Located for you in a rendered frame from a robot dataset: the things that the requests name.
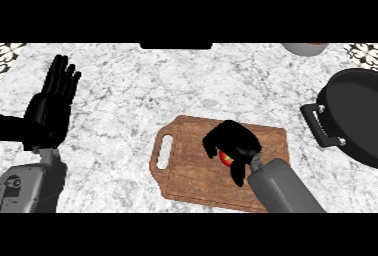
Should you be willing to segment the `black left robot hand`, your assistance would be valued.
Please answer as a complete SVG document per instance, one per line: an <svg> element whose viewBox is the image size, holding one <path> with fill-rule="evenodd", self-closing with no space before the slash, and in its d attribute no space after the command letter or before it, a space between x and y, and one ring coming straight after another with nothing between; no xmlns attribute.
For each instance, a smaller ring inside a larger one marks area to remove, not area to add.
<svg viewBox="0 0 378 256"><path fill-rule="evenodd" d="M80 78L81 72L68 63L68 57L56 55L24 117L0 114L0 141L21 142L25 151L59 147L67 138Z"/></svg>

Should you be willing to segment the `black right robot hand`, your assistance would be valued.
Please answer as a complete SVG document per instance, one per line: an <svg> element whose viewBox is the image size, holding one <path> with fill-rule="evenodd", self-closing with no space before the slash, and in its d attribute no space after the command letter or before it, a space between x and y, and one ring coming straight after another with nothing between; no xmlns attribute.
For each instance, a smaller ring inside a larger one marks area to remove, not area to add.
<svg viewBox="0 0 378 256"><path fill-rule="evenodd" d="M254 133L234 120L225 120L203 138L203 146L210 159L217 156L217 151L231 157L231 177L235 184L242 187L245 166L262 152L262 144Z"/></svg>

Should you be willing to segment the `red tomato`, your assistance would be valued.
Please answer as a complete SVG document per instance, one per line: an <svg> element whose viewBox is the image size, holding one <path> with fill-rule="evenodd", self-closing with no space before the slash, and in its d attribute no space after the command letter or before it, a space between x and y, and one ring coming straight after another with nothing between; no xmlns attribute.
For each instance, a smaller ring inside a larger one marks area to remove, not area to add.
<svg viewBox="0 0 378 256"><path fill-rule="evenodd" d="M226 155L223 151L219 152L220 161L226 166L231 166L234 159Z"/></svg>

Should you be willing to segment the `brown wooden cutting board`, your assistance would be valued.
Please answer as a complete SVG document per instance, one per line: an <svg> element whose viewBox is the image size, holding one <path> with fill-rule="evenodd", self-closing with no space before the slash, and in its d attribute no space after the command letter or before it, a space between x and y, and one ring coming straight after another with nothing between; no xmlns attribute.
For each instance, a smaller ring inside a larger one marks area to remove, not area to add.
<svg viewBox="0 0 378 256"><path fill-rule="evenodd" d="M266 212L250 188L248 179L239 187L231 177L231 168L220 157L208 157L203 139L222 120L180 115L164 126L155 137L149 169L166 199L225 207L247 212ZM163 137L173 137L169 164L157 166Z"/></svg>

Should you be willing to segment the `grey round container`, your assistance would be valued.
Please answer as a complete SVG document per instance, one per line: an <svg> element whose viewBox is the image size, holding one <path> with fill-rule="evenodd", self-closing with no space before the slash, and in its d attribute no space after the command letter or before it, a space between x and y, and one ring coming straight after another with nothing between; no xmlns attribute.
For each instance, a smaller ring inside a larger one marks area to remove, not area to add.
<svg viewBox="0 0 378 256"><path fill-rule="evenodd" d="M328 44L327 43L284 43L284 48L296 55L312 57L319 55Z"/></svg>

